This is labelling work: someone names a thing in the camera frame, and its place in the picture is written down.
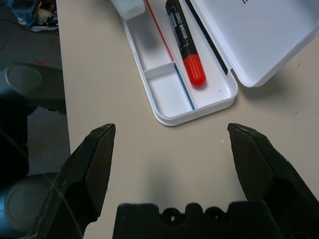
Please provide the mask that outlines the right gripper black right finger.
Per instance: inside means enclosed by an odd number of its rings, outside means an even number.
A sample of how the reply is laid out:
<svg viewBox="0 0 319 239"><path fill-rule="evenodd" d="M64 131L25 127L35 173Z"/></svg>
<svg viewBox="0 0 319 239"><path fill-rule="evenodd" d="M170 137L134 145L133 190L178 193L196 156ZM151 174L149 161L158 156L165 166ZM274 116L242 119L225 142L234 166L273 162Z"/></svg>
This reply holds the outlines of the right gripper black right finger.
<svg viewBox="0 0 319 239"><path fill-rule="evenodd" d="M230 123L236 173L249 201L267 204L286 239L319 237L319 202L293 165L253 128Z"/></svg>

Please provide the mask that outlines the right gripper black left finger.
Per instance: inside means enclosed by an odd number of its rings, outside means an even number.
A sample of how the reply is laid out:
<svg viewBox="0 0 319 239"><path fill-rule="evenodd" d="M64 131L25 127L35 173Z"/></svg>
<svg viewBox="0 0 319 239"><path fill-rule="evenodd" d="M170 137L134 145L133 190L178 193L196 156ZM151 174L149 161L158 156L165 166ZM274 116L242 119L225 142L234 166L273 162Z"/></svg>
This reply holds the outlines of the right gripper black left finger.
<svg viewBox="0 0 319 239"><path fill-rule="evenodd" d="M92 130L65 161L26 234L28 239L82 239L97 221L108 189L116 126Z"/></svg>

